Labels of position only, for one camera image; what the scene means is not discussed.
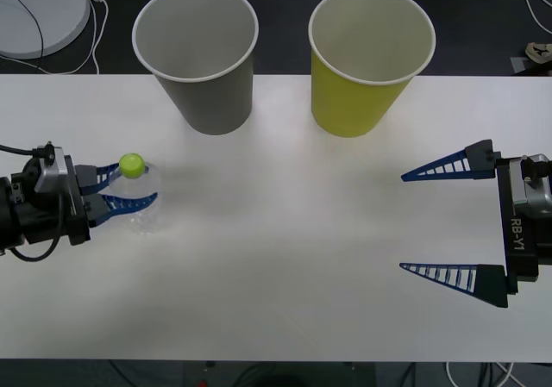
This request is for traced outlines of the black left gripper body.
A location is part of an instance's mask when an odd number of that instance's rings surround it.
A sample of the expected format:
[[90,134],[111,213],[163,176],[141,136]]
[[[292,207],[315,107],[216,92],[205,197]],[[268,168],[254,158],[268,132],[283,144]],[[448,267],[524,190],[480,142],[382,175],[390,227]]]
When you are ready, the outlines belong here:
[[[59,220],[59,193],[25,194],[16,204],[16,215],[22,234],[29,244],[51,240],[56,236]],[[75,194],[64,194],[64,215],[61,236],[67,236],[73,246],[90,239],[90,230],[83,204]]]

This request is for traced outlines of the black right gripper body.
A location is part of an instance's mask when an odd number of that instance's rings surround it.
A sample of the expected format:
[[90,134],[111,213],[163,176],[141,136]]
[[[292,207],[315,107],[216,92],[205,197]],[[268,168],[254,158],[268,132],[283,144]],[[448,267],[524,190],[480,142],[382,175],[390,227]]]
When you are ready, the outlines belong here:
[[541,265],[551,264],[551,161],[497,161],[499,202],[509,294],[520,282],[535,282]]

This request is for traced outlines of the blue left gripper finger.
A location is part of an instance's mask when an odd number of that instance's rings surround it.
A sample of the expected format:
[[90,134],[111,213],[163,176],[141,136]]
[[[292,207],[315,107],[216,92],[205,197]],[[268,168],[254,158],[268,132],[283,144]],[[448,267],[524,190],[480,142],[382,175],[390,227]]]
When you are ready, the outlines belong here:
[[82,194],[95,194],[105,189],[115,179],[119,164],[107,166],[77,165],[76,177]]
[[133,215],[151,206],[157,199],[154,193],[141,198],[122,198],[103,194],[84,197],[84,209],[90,227],[98,227],[114,216]]

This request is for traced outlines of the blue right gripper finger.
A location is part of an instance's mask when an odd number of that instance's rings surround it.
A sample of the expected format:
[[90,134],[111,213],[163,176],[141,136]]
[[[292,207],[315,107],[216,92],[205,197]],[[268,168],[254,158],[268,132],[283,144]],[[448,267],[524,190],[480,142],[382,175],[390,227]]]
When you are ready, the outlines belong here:
[[399,266],[405,271],[494,307],[508,307],[509,290],[502,265],[400,263]]
[[497,154],[492,140],[480,140],[401,176],[404,182],[495,178]]

